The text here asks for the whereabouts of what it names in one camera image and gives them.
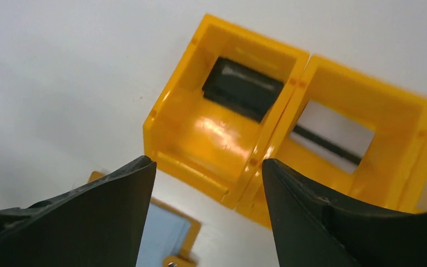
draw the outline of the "white surface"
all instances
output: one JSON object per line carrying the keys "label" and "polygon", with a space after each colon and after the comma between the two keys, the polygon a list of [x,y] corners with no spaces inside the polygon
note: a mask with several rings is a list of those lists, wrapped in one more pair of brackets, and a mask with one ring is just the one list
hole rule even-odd
{"label": "white surface", "polygon": [[[0,1],[0,209],[143,153],[142,123],[204,13],[427,94],[427,1]],[[275,266],[272,233],[158,173],[203,222],[199,266]]]}

